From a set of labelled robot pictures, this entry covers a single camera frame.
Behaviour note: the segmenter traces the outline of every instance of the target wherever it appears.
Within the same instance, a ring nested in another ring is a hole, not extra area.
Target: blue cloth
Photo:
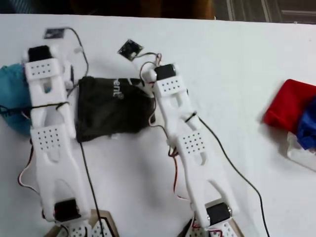
[[[296,136],[297,141],[305,150],[316,148],[316,97],[304,110]]]
[[[0,105],[8,109],[32,106],[29,87],[21,64],[0,69]],[[21,114],[3,116],[7,124],[17,132],[30,135],[31,121]]]

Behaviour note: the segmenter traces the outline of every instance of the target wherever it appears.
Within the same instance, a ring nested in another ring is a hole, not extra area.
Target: red fabric
[[[303,111],[315,95],[316,86],[288,79],[266,111],[263,121],[296,134]]]

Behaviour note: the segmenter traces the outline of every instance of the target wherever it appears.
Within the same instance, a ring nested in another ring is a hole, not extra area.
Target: black cable
[[[84,74],[84,77],[86,77],[86,76],[88,75],[88,72],[89,72],[89,63],[88,63],[88,59],[87,59],[87,56],[86,56],[86,54],[85,54],[84,48],[83,48],[83,46],[82,46],[80,37],[79,37],[79,35],[77,34],[77,32],[76,32],[73,28],[71,28],[71,27],[65,27],[65,29],[71,30],[72,32],[75,33],[75,35],[76,35],[76,37],[77,37],[77,39],[78,39],[79,45],[80,45],[81,48],[82,48],[82,54],[83,54],[85,63],[86,63],[86,65],[87,65],[87,70],[85,71],[85,74]],[[71,89],[68,91],[67,98],[70,96],[70,94],[73,92],[73,90],[74,90],[78,85],[79,85],[78,83],[74,84],[74,87],[71,88]]]
[[[56,110],[58,110],[64,104],[69,104],[69,102],[66,101],[66,102],[60,102],[60,103],[56,103],[56,104],[28,106],[28,107],[13,108],[13,109],[9,109],[6,106],[0,105],[0,115],[7,117],[7,116],[14,115],[14,114],[20,114],[21,112],[30,111],[32,109],[38,109],[38,108],[49,107],[49,106],[56,106]]]
[[[60,225],[60,226],[61,226],[61,228],[63,228],[63,229],[66,230],[66,232],[67,232],[67,236],[66,236],[66,237],[68,237],[68,236],[69,236],[69,230],[68,230],[68,228],[67,228],[66,226],[64,226],[64,225]]]
[[[88,181],[89,181],[89,184],[90,184],[90,188],[91,188],[93,199],[94,199],[95,208],[96,208],[98,219],[99,219],[99,224],[100,224],[100,228],[101,228],[101,234],[102,234],[102,237],[104,237],[104,231],[103,231],[103,225],[102,225],[102,221],[101,221],[101,215],[100,215],[97,199],[95,197],[94,188],[93,188],[93,185],[92,185],[92,182],[91,182],[87,161],[85,159],[83,145],[82,145],[81,142],[79,142],[79,144],[80,144],[80,147],[81,147],[81,152],[82,152],[83,162],[84,162],[84,166],[85,166],[85,171],[86,171],[87,176],[88,176]]]
[[[71,27],[64,27],[64,28],[65,28],[65,29],[68,29],[68,30],[71,30],[72,32],[74,32],[75,35],[76,35],[76,37],[77,37],[77,39],[78,39],[79,45],[80,45],[81,48],[82,48],[82,54],[83,54],[85,63],[87,64],[87,69],[86,69],[85,74],[84,74],[84,76],[86,77],[86,76],[88,75],[88,72],[89,72],[89,63],[88,63],[87,56],[86,56],[86,54],[85,54],[85,52],[84,52],[84,48],[83,48],[83,45],[82,45],[82,43],[81,43],[80,37],[79,37],[79,35],[77,34],[77,32],[76,32],[73,28],[71,28]]]
[[[246,181],[252,188],[254,191],[256,191],[256,193],[258,194],[259,196],[259,200],[260,200],[260,207],[261,207],[261,214],[262,214],[262,220],[263,220],[263,224],[265,226],[265,229],[266,229],[266,233],[267,233],[267,236],[270,237],[270,234],[269,234],[269,231],[268,231],[268,227],[267,227],[267,223],[266,223],[266,218],[265,218],[265,213],[264,213],[264,210],[263,210],[263,202],[262,202],[262,197],[261,197],[261,194],[260,192],[257,190],[257,188],[248,180],[246,179],[245,176],[243,176],[243,174],[234,166],[234,164],[232,163],[232,161],[229,159],[228,155],[226,154],[226,151],[221,143],[221,141],[219,140],[219,138],[217,137],[217,135],[215,134],[215,132],[213,132],[213,130],[200,118],[198,117],[199,120],[201,121],[201,123],[203,123],[203,125],[207,128],[207,130],[209,130],[213,136],[215,137],[215,139],[217,140],[219,146],[221,147],[226,159],[228,160],[229,164],[231,164],[231,166],[233,167],[233,169],[237,172],[237,174],[239,174],[241,176],[241,178],[243,178],[244,181]]]

